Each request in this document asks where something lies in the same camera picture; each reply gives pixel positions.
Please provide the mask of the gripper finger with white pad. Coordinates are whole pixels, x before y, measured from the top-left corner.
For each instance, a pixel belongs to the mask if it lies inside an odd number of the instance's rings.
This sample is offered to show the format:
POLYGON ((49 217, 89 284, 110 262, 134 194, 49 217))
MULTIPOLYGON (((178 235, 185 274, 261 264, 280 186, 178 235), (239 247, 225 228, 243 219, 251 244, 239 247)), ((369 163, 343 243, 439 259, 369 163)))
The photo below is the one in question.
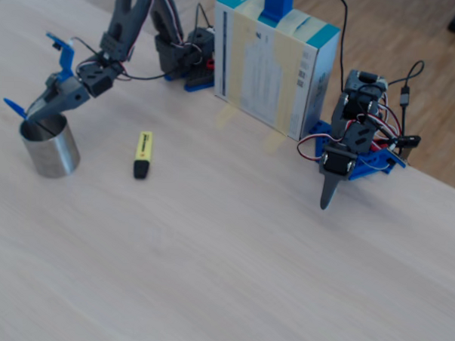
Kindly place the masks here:
POLYGON ((60 81, 57 75, 50 75, 45 85, 43 94, 26 111, 26 119, 30 122, 76 109, 91 98, 85 86, 75 76, 60 81))
POLYGON ((45 90, 41 96, 29 106, 29 113, 59 114, 68 109, 72 96, 73 77, 60 81, 55 72, 45 82, 45 90))

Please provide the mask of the grey pointed bare gripper finger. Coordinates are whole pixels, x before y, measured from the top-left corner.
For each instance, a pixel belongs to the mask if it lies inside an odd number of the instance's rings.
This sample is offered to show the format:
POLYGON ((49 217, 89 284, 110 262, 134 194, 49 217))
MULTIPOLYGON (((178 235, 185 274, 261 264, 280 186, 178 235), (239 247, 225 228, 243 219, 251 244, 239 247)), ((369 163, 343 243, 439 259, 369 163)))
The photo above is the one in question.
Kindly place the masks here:
POLYGON ((320 208, 326 210, 343 178, 338 174, 324 174, 324 184, 321 191, 320 208))

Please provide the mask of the gripper body without camera mount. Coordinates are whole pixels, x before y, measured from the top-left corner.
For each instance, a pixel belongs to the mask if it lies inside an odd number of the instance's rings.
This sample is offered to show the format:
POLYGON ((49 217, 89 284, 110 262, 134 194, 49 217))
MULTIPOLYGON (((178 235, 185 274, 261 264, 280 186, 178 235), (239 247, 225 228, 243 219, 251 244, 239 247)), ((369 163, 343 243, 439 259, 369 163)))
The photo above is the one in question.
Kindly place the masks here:
POLYGON ((339 143, 328 143, 323 148, 319 161, 320 173, 331 174, 347 180, 353 174, 358 155, 347 146, 339 143))

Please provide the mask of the gripper body with camera mount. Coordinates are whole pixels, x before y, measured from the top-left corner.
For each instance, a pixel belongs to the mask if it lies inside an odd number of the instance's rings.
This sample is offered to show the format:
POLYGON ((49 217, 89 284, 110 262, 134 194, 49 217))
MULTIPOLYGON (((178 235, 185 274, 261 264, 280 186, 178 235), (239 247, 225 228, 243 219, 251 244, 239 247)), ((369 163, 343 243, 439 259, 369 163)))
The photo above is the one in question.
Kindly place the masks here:
POLYGON ((99 60, 87 60, 77 65, 76 73, 92 97, 109 90, 115 81, 115 69, 99 60))

